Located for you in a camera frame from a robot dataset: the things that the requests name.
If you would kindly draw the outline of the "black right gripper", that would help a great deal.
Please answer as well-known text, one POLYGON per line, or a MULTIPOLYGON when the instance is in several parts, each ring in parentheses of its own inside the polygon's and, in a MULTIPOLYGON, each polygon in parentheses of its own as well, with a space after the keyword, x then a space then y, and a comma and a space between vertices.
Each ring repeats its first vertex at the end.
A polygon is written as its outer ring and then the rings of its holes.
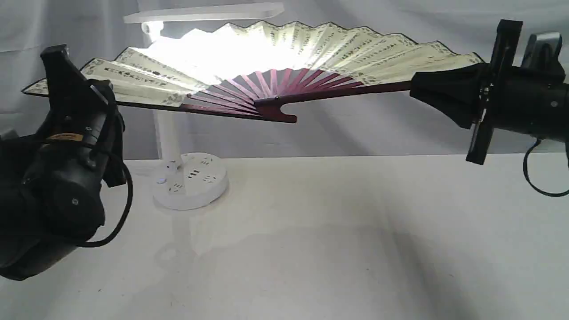
POLYGON ((460 128, 476 119, 467 161, 482 165, 496 128, 568 142, 566 74, 513 65, 522 22, 501 20, 490 63, 417 72, 410 96, 446 115, 460 128))

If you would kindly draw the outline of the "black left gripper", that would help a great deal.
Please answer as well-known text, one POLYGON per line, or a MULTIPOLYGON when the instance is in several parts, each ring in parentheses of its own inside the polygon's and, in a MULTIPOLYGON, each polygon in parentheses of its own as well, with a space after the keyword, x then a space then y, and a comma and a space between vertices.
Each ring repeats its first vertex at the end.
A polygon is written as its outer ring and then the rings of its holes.
POLYGON ((71 62, 67 45, 40 55, 49 112, 34 134, 39 144, 23 185, 39 202, 49 231, 89 240, 105 224, 102 182, 126 183, 122 163, 124 120, 112 81, 89 79, 71 62))

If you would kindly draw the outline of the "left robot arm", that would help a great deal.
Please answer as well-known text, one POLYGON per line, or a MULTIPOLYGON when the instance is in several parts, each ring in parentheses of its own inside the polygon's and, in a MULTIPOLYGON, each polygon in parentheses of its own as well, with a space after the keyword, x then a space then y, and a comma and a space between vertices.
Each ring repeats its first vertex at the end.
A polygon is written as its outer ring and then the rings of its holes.
POLYGON ((40 55, 49 112, 28 136, 1 139, 1 276, 23 281, 46 271, 77 248, 113 241, 133 202, 133 181, 123 158, 124 119, 112 83, 84 76, 68 46, 40 55), (124 212, 104 239, 102 185, 126 185, 124 212))

